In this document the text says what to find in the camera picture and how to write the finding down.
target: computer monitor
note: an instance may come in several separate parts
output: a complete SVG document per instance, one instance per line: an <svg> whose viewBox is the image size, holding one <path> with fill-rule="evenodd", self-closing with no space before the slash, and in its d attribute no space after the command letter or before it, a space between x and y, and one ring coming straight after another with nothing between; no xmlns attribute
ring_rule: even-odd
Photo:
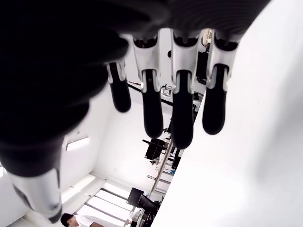
<svg viewBox="0 0 303 227"><path fill-rule="evenodd" d="M144 191L141 191L137 188L132 188L131 193L129 194L126 203L136 207L138 205L140 197L143 193L144 193Z"/></svg>

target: black equipment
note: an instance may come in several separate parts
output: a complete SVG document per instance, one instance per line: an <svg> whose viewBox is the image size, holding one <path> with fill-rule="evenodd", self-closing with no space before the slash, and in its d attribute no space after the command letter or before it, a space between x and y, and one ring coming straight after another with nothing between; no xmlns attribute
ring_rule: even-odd
<svg viewBox="0 0 303 227"><path fill-rule="evenodd" d="M149 160L154 160L155 158L160 157L160 154L163 150L166 150L165 144L166 142L159 139L151 139L151 141L142 140L145 143L149 144L149 147L146 151L145 158Z"/></svg>
<svg viewBox="0 0 303 227"><path fill-rule="evenodd" d="M127 203L132 206L137 206L140 200L141 195L144 193L144 191L141 191L136 188L132 188L131 193L129 194L127 198Z"/></svg>

